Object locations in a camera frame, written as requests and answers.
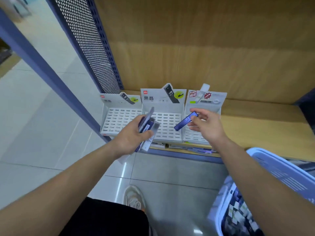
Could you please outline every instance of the left hand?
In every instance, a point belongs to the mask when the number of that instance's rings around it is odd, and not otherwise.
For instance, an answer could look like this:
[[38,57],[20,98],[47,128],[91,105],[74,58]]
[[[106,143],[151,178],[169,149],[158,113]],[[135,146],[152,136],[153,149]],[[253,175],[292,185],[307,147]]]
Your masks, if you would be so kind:
[[139,115],[135,117],[113,140],[110,141],[111,144],[115,145],[114,147],[116,147],[119,157],[132,154],[140,143],[153,136],[153,131],[151,130],[139,133],[138,125],[141,118],[144,116],[145,115]]

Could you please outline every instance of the cardboard display stand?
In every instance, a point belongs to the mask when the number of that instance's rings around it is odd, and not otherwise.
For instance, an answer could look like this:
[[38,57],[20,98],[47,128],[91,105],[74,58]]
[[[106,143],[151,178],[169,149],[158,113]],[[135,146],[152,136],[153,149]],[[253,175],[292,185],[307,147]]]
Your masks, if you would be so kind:
[[[191,114],[190,108],[204,108],[221,115],[221,107],[227,93],[207,91],[197,103],[195,99],[199,92],[200,90],[188,90],[185,117]],[[190,130],[187,125],[183,127],[183,141],[185,143],[209,144],[200,132]]]
[[174,127],[185,116],[186,89],[173,89],[167,83],[161,89],[141,89],[142,114],[147,114],[151,107],[155,108],[152,117],[160,123],[155,135],[155,142],[182,142],[182,129]]
[[100,134],[115,137],[136,116],[142,114],[142,103],[139,95],[100,94],[104,103],[102,127]]

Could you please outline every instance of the person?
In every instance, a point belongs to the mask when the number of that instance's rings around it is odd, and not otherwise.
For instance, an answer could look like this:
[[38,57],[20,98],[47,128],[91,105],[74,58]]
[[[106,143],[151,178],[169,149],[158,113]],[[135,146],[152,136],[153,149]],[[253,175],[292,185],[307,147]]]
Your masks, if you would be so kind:
[[[263,169],[205,109],[188,125],[216,149],[256,222],[266,235],[314,235],[315,206]],[[0,211],[0,235],[154,235],[144,197],[127,188],[124,204],[87,198],[114,160],[131,154],[151,131],[138,132],[141,116],[109,143]]]

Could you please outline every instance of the yellow-green circle graphic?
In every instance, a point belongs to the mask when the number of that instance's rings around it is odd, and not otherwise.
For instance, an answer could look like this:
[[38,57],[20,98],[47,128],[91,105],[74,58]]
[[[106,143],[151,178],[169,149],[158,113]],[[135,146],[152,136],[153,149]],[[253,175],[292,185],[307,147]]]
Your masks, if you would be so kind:
[[184,96],[184,93],[182,91],[177,91],[174,93],[175,98],[182,98]]
[[139,101],[139,99],[137,99],[137,98],[135,98],[135,97],[131,97],[130,100],[131,100],[132,102],[134,102],[134,103],[136,103],[136,102]]

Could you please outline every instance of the wooden back panel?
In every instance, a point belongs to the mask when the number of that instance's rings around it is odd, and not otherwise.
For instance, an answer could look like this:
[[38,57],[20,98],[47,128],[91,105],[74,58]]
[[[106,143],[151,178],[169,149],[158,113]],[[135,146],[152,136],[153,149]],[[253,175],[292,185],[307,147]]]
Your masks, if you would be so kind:
[[293,103],[315,87],[315,0],[95,0],[125,89]]

